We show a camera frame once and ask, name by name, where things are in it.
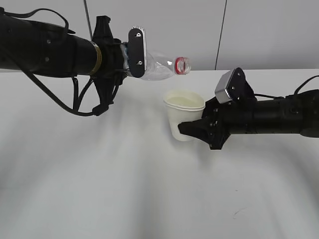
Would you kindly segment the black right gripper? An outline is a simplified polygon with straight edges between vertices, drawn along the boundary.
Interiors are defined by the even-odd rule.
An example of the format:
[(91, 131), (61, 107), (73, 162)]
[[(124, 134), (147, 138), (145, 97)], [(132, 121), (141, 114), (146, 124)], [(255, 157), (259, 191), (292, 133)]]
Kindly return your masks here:
[(252, 127), (256, 97), (219, 103), (216, 97), (206, 101), (202, 119), (181, 122), (181, 134), (206, 142), (211, 150), (221, 150), (231, 134), (255, 132)]

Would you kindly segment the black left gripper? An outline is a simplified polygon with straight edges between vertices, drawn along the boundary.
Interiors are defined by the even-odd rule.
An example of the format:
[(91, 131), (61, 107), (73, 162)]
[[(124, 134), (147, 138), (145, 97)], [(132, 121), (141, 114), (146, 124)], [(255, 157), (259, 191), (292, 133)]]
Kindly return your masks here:
[(93, 75), (93, 82), (102, 105), (113, 104), (118, 89), (127, 76), (123, 69), (122, 42), (113, 37), (110, 21), (111, 19), (105, 15), (96, 17), (93, 34), (93, 42), (98, 45), (102, 54), (101, 65)]

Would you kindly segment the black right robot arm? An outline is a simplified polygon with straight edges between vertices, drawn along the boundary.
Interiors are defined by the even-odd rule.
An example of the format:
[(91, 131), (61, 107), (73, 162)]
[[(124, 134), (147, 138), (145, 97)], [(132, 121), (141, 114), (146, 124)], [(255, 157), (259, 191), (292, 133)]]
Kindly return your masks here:
[(206, 142), (210, 149), (221, 150), (232, 134), (300, 134), (319, 136), (319, 92), (310, 90), (248, 106), (220, 104), (216, 98), (206, 102), (198, 120), (178, 125), (179, 132)]

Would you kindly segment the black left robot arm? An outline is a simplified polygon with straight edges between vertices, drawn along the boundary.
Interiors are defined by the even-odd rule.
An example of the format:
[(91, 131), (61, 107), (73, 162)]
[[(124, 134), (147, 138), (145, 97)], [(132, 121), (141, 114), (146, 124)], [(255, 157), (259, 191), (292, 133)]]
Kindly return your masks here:
[(111, 104), (127, 74), (121, 41), (113, 37), (111, 19), (96, 17), (91, 40), (64, 26), (31, 20), (39, 10), (12, 13), (0, 9), (0, 68), (53, 78), (78, 75), (93, 79), (101, 104)]

